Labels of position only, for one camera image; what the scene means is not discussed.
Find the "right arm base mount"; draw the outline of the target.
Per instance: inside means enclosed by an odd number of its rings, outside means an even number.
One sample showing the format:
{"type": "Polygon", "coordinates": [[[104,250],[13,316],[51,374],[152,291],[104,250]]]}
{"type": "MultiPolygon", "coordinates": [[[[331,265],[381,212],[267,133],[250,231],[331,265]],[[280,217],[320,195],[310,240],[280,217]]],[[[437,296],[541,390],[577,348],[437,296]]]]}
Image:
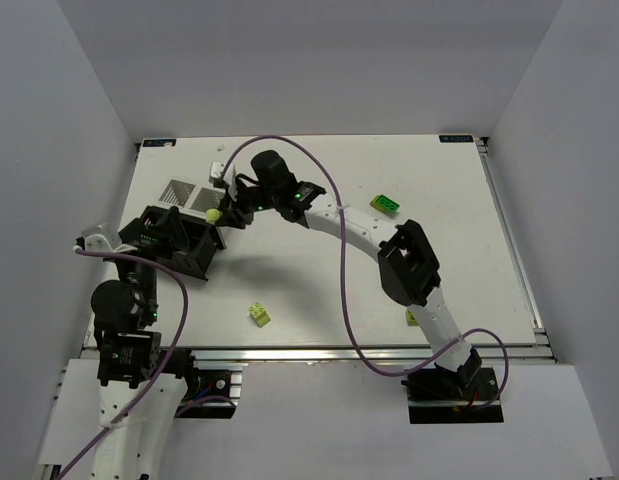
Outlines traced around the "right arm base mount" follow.
{"type": "Polygon", "coordinates": [[[493,368],[482,367],[461,389],[435,369],[422,369],[401,381],[412,425],[499,424],[504,422],[493,368]]]}

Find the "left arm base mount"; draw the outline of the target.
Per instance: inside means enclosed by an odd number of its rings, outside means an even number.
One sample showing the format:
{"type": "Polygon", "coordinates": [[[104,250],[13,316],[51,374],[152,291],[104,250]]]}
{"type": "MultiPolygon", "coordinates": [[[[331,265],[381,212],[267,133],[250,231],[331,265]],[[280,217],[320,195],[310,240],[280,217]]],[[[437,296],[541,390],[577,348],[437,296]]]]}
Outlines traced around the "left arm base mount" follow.
{"type": "Polygon", "coordinates": [[[201,350],[191,351],[185,374],[187,391],[176,410],[178,419],[229,420],[236,411],[244,364],[215,359],[201,350]]]}

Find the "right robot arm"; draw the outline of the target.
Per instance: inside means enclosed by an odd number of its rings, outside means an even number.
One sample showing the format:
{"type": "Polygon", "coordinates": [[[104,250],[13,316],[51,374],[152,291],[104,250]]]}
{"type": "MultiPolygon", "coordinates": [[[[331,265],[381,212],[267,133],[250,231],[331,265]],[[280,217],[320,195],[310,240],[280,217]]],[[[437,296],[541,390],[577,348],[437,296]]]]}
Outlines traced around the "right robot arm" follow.
{"type": "Polygon", "coordinates": [[[290,223],[329,234],[362,251],[376,261],[385,294],[417,321],[436,357],[443,388],[455,394],[467,390],[482,361],[463,339],[446,305],[440,263],[423,228],[413,220],[394,224],[338,204],[323,187],[297,180],[274,150],[257,154],[251,166],[253,180],[233,166],[213,163],[209,181],[225,192],[219,225],[244,229],[255,213],[275,210],[290,223]]]}

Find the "pale yellow on green lego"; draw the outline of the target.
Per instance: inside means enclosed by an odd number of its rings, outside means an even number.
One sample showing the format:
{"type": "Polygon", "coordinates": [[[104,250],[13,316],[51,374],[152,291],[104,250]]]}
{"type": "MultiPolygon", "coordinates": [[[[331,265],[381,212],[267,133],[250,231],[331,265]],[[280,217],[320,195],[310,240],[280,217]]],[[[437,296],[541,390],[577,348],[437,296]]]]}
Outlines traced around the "pale yellow on green lego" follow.
{"type": "Polygon", "coordinates": [[[215,224],[222,216],[222,213],[218,209],[209,209],[206,211],[206,221],[211,224],[215,224]]]}

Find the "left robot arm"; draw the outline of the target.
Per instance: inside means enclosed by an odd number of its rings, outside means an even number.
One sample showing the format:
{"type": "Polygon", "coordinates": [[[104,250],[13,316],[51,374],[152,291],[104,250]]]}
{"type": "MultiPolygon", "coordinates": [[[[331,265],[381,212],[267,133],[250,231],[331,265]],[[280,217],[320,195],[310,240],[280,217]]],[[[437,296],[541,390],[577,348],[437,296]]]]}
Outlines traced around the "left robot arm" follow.
{"type": "Polygon", "coordinates": [[[155,479],[173,416],[187,390],[188,357],[161,349],[151,331],[158,316],[162,261],[188,245],[181,226],[135,219],[122,231],[102,223],[77,241],[80,255],[115,264],[118,277],[99,284],[90,304],[99,352],[101,433],[93,443],[93,479],[155,479]]]}

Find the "pale yellow stepped lego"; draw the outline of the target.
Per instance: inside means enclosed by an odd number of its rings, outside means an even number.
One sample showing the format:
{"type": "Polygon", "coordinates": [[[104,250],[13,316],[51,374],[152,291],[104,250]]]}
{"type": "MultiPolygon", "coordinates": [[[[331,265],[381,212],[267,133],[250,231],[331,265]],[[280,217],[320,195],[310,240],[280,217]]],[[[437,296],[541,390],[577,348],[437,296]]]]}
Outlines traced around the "pale yellow stepped lego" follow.
{"type": "Polygon", "coordinates": [[[251,319],[254,321],[258,328],[263,328],[271,321],[268,311],[260,303],[252,304],[248,308],[248,312],[251,319]]]}

